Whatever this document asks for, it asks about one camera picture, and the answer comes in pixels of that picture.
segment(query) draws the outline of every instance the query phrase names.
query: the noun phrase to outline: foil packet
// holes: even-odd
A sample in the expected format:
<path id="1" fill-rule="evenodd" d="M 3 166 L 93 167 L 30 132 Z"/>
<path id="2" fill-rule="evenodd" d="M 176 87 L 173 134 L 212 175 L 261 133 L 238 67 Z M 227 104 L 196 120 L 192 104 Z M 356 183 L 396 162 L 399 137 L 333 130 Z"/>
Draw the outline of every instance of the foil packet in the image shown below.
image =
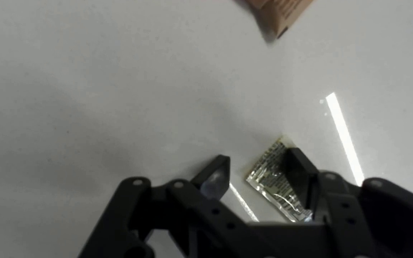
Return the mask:
<path id="1" fill-rule="evenodd" d="M 311 220 L 313 212 L 304 209 L 291 183 L 281 172 L 282 155 L 294 146 L 285 137 L 277 140 L 254 165 L 247 182 L 271 202 L 290 222 Z"/>

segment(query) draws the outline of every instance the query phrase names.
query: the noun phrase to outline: white surface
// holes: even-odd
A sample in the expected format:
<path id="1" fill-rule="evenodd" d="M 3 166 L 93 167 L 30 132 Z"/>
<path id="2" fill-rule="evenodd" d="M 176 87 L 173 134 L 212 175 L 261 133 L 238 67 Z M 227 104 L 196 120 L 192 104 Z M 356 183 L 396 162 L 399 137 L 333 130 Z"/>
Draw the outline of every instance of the white surface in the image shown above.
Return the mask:
<path id="1" fill-rule="evenodd" d="M 0 256 L 76 256 L 122 177 L 225 152 L 241 179 L 280 133 L 348 172 L 333 91 L 366 173 L 413 187 L 413 1 L 317 0 L 267 44 L 232 0 L 0 0 Z"/>

